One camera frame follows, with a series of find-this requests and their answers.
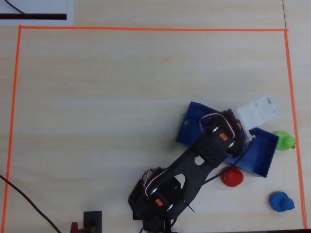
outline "green rubber duck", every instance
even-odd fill
[[[274,132],[275,135],[279,136],[279,141],[277,144],[276,149],[278,150],[288,150],[290,148],[296,147],[296,140],[290,136],[288,132],[285,131],[276,131]]]

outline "cable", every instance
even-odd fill
[[[14,188],[17,192],[19,192],[29,203],[30,205],[32,205],[32,207],[42,216],[44,217],[49,224],[58,232],[58,233],[62,233],[57,227],[56,225],[44,214],[42,213],[41,210],[39,210],[39,208],[30,200],[30,198],[24,194],[19,188],[17,188],[14,184],[12,184],[10,181],[8,181],[6,178],[4,178],[2,175],[0,175],[0,178],[3,179],[5,182],[7,182],[12,188]]]
[[[149,182],[149,184],[148,184],[148,185],[146,186],[146,188],[145,188],[145,194],[146,194],[146,196],[148,196],[148,194],[147,194],[147,188],[149,187],[149,185],[150,185],[156,178],[158,178],[160,175],[162,175],[165,171],[166,171],[166,170],[162,171],[159,175],[157,175],[156,177],[154,177],[154,178]]]
[[[20,12],[23,15],[26,15],[25,12],[21,11],[20,9],[18,9],[17,7],[15,7],[14,5],[12,5],[8,0],[4,0],[7,4],[9,4],[12,8],[14,8],[15,10],[17,10],[18,12]]]
[[[235,138],[235,133],[234,133],[234,131],[233,131],[233,129],[232,129],[230,123],[229,123],[228,120],[227,120],[223,115],[221,115],[220,113],[211,113],[211,114],[207,114],[207,115],[203,116],[203,117],[200,119],[200,121],[199,121],[201,131],[202,131],[202,132],[205,132],[204,129],[203,129],[203,126],[202,126],[202,124],[201,124],[201,120],[204,119],[204,118],[206,118],[206,117],[208,117],[208,116],[212,116],[212,115],[220,115],[220,116],[222,116],[222,117],[224,118],[224,120],[226,121],[226,123],[228,124],[230,130],[232,131],[233,138]]]
[[[252,147],[253,142],[254,142],[254,141],[252,140],[252,141],[251,141],[251,144],[249,145],[249,147],[239,156],[239,158],[238,158],[228,169],[226,169],[226,170],[224,170],[224,171],[218,173],[217,175],[215,175],[215,176],[209,178],[208,180],[206,180],[206,181],[203,183],[203,185],[205,185],[206,183],[208,183],[208,182],[210,182],[210,181],[216,179],[217,177],[220,177],[221,175],[223,175],[223,174],[227,173],[228,171],[230,171],[231,169],[233,169],[233,168],[235,167],[235,165],[245,156],[245,154],[246,154],[246,153],[249,151],[249,149]]]
[[[142,177],[141,177],[141,182],[142,182],[142,186],[143,186],[143,187],[146,186],[147,180],[148,180],[148,178],[150,177],[149,171],[151,171],[152,173],[154,173],[154,169],[149,169],[149,170],[147,170],[147,171],[142,175]]]
[[[238,122],[238,124],[239,124],[240,128],[241,128],[241,129],[243,130],[243,132],[244,132],[245,144],[246,144],[246,150],[247,150],[247,136],[246,136],[246,131],[245,131],[245,129],[244,129],[244,127],[243,127],[243,125],[242,125],[241,122]]]

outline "black stripe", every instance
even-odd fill
[[[67,14],[0,14],[0,19],[49,19],[66,20]]]

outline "orange tape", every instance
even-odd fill
[[[54,27],[54,26],[21,26],[21,25],[19,25],[18,26],[16,58],[15,58],[15,71],[14,71],[14,82],[13,82],[11,122],[10,122],[10,134],[9,134],[9,148],[8,148],[8,159],[7,159],[7,168],[6,168],[6,179],[9,179],[9,176],[10,176],[11,151],[12,151],[13,128],[14,128],[15,98],[16,98],[16,84],[17,84],[17,70],[18,70],[21,29],[83,29],[83,30],[170,31],[170,32],[284,32],[286,58],[287,58],[287,69],[288,69],[291,102],[292,102],[292,111],[293,111],[293,120],[294,120],[294,131],[295,131],[295,137],[296,137],[296,152],[297,152],[297,163],[298,163],[297,165],[298,165],[298,175],[299,175],[301,212],[302,212],[303,227],[304,227],[304,229],[307,228],[306,212],[305,212],[305,204],[304,204],[304,194],[303,194],[303,183],[302,183],[302,172],[301,172],[301,161],[300,161],[300,150],[299,150],[299,141],[298,141],[298,130],[297,130],[296,112],[295,112],[295,104],[294,104],[293,82],[292,82],[291,64],[290,64],[290,56],[289,56],[288,40],[287,40],[288,29],[192,29],[192,28],[180,28],[179,29],[179,28],[71,27],[71,26]],[[8,184],[5,183],[1,233],[4,233],[7,197],[8,197]]]
[[[289,49],[288,49],[287,31],[284,31],[284,39],[285,39],[288,80],[290,83],[290,93],[291,93],[291,102],[292,102],[292,111],[293,111],[293,120],[294,120],[294,130],[295,130],[295,138],[296,138],[296,153],[297,153],[297,165],[298,165],[298,176],[299,176],[301,214],[302,214],[303,228],[307,229],[305,201],[304,201],[303,183],[302,183],[302,172],[301,172],[301,161],[300,161],[300,149],[299,149],[299,140],[298,140],[298,129],[297,129],[297,120],[296,120],[296,111],[295,111],[293,81],[292,81],[292,72],[291,72],[291,61],[290,61],[290,53],[289,53]]]
[[[11,166],[11,151],[12,151],[12,139],[13,139],[17,70],[18,70],[18,58],[19,58],[19,48],[20,48],[20,34],[21,34],[21,25],[18,26],[17,48],[16,48],[16,57],[15,57],[15,70],[14,70],[12,107],[11,107],[10,135],[9,135],[9,149],[8,149],[8,161],[7,161],[7,165],[6,165],[6,179],[7,180],[10,177],[10,166]],[[3,210],[2,210],[1,233],[4,233],[6,205],[7,205],[7,199],[8,199],[8,188],[9,188],[8,183],[5,183],[4,201],[3,201]]]
[[[84,29],[84,30],[124,30],[124,31],[169,31],[169,32],[284,32],[288,29],[239,29],[239,28],[127,28],[127,27],[72,27],[72,26],[21,26],[23,29]]]

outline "blue rubber duck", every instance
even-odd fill
[[[284,212],[295,208],[294,201],[284,192],[274,192],[269,197],[271,207],[277,212]]]

